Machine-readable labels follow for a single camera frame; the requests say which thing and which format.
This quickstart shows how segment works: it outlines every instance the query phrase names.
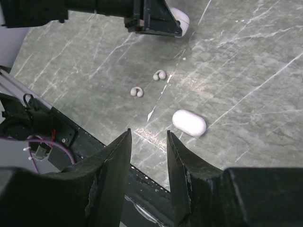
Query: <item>small white curved object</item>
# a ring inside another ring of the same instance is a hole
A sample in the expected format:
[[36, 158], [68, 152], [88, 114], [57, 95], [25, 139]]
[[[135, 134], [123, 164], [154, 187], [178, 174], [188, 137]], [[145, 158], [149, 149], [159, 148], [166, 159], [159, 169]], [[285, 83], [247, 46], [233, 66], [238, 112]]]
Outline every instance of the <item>small white curved object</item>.
[[143, 96], [143, 90], [140, 87], [133, 87], [131, 89], [131, 95], [132, 96], [138, 96], [138, 97], [142, 97]]
[[199, 138], [206, 131], [205, 120], [187, 110], [178, 110], [172, 116], [173, 125], [192, 137]]
[[176, 9], [176, 8], [170, 8], [170, 11], [174, 18], [180, 22], [180, 27], [182, 28], [182, 36], [185, 35], [187, 32], [187, 29], [189, 27], [189, 17], [183, 13], [181, 10]]
[[166, 72], [164, 70], [158, 70], [152, 77], [154, 80], [165, 79], [166, 78]]

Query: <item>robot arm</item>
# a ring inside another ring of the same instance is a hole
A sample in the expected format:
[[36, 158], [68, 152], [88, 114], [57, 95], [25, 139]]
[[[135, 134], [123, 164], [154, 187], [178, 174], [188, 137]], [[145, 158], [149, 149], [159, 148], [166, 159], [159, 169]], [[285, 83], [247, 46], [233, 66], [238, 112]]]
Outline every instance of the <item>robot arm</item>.
[[185, 17], [180, 17], [181, 11], [173, 15], [175, 9], [171, 11], [165, 0], [0, 0], [0, 25], [14, 28], [43, 26], [52, 20], [64, 23], [69, 10], [123, 17], [128, 31], [140, 34], [181, 37], [189, 24], [184, 13]]

